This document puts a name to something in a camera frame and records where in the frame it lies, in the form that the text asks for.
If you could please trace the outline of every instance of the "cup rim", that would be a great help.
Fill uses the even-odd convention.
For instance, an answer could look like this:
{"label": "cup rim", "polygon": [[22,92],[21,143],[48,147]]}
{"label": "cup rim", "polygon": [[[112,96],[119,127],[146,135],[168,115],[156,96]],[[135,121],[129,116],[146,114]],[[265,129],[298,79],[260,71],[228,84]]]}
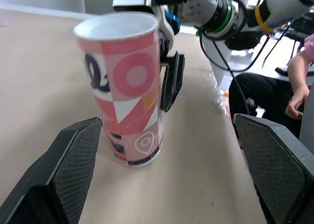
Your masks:
{"label": "cup rim", "polygon": [[[112,16],[117,17],[117,16],[125,16],[125,15],[133,15],[134,17],[137,17],[137,18],[144,18],[146,20],[150,20],[150,21],[152,21],[152,27],[145,30],[145,31],[139,32],[139,33],[126,34],[126,35],[121,35],[119,37],[113,36],[112,38],[110,38],[110,37],[106,37],[106,38],[90,37],[87,34],[82,34],[82,33],[84,33],[84,31],[82,31],[82,29],[94,24],[95,22],[100,23],[100,26],[101,26],[104,24],[104,20],[108,20],[108,19],[112,18]],[[85,40],[121,41],[121,40],[127,40],[127,39],[135,39],[135,38],[138,38],[140,36],[147,35],[153,31],[155,31],[156,29],[158,29],[158,27],[159,27],[159,19],[157,18],[156,15],[153,15],[151,13],[146,13],[146,12],[123,11],[123,12],[113,12],[113,13],[109,13],[109,14],[104,14],[101,16],[97,16],[95,18],[85,20],[84,22],[76,25],[73,29],[73,32],[77,38],[81,38],[81,39],[85,39]]]}

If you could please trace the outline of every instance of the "paper cup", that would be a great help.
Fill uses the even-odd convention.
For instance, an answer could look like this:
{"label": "paper cup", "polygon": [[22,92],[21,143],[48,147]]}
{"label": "paper cup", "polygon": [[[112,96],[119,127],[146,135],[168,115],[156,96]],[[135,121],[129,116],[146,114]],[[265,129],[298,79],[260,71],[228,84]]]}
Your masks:
{"label": "paper cup", "polygon": [[152,14],[117,12],[74,28],[103,128],[125,166],[151,162],[161,147],[158,26]]}

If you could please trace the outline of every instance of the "table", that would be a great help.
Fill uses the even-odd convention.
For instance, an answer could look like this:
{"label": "table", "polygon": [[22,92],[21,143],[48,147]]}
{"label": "table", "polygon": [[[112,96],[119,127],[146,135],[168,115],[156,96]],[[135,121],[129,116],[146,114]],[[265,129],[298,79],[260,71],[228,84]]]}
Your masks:
{"label": "table", "polygon": [[[0,203],[63,128],[99,114],[78,19],[3,11],[0,28]],[[114,163],[101,134],[81,224],[265,224],[258,197],[198,38],[180,34],[183,87],[163,115],[164,146],[142,168]]]}

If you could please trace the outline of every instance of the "pink circle design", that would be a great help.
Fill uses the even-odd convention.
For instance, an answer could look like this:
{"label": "pink circle design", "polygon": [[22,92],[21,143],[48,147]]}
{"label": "pink circle design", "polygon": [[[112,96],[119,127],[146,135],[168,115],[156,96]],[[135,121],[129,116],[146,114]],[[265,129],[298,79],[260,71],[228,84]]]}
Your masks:
{"label": "pink circle design", "polygon": [[[143,66],[146,80],[139,86],[128,83],[128,73],[132,68]],[[129,97],[143,95],[152,85],[155,79],[156,66],[154,59],[146,53],[135,53],[121,60],[113,70],[113,81],[119,91]]]}

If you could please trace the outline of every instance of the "hand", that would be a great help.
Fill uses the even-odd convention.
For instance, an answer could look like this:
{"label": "hand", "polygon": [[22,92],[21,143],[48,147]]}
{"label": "hand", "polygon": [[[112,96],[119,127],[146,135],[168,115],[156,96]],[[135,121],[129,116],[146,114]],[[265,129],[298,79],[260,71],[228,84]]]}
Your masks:
{"label": "hand", "polygon": [[298,108],[303,103],[306,103],[309,93],[310,93],[310,90],[307,86],[298,88],[295,91],[291,100],[289,101],[285,114],[293,119],[299,119],[299,120],[302,119],[302,117],[299,116]]}

